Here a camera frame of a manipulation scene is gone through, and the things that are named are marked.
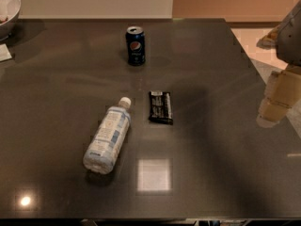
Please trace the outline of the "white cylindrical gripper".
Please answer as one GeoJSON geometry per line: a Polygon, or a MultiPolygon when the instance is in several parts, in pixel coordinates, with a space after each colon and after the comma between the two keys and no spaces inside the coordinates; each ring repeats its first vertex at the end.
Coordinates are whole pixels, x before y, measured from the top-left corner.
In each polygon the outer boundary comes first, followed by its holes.
{"type": "Polygon", "coordinates": [[[272,71],[267,80],[257,117],[263,128],[278,124],[301,99],[301,0],[280,23],[276,50],[277,58],[291,65],[272,71]]]}

